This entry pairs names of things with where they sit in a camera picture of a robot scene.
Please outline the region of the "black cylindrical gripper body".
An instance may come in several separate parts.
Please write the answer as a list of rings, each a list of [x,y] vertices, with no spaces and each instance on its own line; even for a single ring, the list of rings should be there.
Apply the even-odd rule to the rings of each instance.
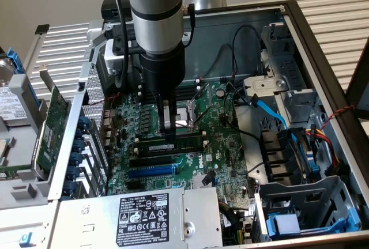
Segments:
[[[159,94],[170,94],[185,77],[185,48],[178,44],[165,54],[141,54],[146,85]]]

